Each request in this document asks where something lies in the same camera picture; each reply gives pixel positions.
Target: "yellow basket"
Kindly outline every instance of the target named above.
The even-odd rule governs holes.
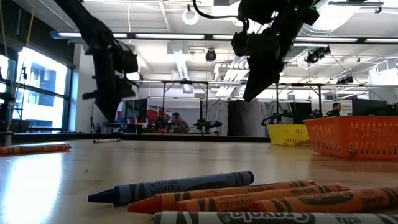
[[[308,146],[310,138],[304,124],[267,125],[271,143],[280,146]]]

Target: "crayon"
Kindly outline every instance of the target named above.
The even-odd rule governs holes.
[[[94,139],[93,143],[109,143],[109,142],[119,142],[122,139]]]
[[[287,189],[315,185],[312,180],[291,181],[284,183],[253,185],[248,187],[226,187],[222,189],[194,190],[189,192],[163,193],[136,203],[129,204],[128,211],[155,214],[161,211],[176,211],[177,202],[182,200],[217,197],[234,194],[262,192],[266,190]]]
[[[361,213],[397,206],[398,187],[350,190],[255,202],[252,212]]]
[[[344,213],[159,212],[154,224],[398,224],[398,215]]]
[[[115,186],[104,192],[89,195],[88,202],[127,205],[161,193],[237,187],[249,185],[253,182],[253,173],[251,171],[244,171],[138,184],[125,184]]]
[[[40,152],[62,152],[62,151],[69,151],[70,148],[72,147],[69,144],[2,147],[0,148],[0,155],[5,156],[5,155],[40,153]]]
[[[249,194],[237,194],[212,198],[201,198],[177,202],[178,211],[189,212],[246,212],[258,200],[283,198],[298,195],[319,194],[349,190],[336,184],[297,187],[292,189],[268,190]]]

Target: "plastic basket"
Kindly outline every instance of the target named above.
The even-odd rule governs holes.
[[[308,146],[310,139],[304,124],[268,125],[271,143],[280,146]]]
[[[339,116],[305,125],[315,152],[345,159],[398,159],[398,117]]]

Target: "table surface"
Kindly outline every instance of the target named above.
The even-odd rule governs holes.
[[[347,161],[266,143],[70,141],[70,152],[0,157],[0,223],[152,223],[87,202],[118,184],[251,170],[254,184],[314,180],[360,189],[398,185],[397,162]]]

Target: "orange crayon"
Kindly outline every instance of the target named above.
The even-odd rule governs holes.
[[[325,212],[360,213],[395,208],[398,187],[349,190],[327,194],[261,200],[253,203],[253,212]]]
[[[5,155],[40,153],[40,152],[61,152],[61,151],[69,151],[70,148],[72,147],[69,144],[2,147],[0,148],[0,155],[5,156]]]
[[[229,195],[222,197],[201,198],[177,202],[178,211],[190,212],[245,212],[258,200],[283,198],[298,195],[310,195],[326,192],[349,190],[336,184],[297,187],[292,189],[269,190],[249,194]]]
[[[253,185],[247,187],[225,187],[221,189],[192,190],[187,192],[158,194],[140,202],[131,203],[128,206],[129,212],[155,214],[161,211],[176,211],[177,202],[182,200],[217,197],[225,195],[246,194],[262,192],[266,190],[287,189],[292,187],[304,187],[315,185],[312,180],[291,181],[283,183]]]

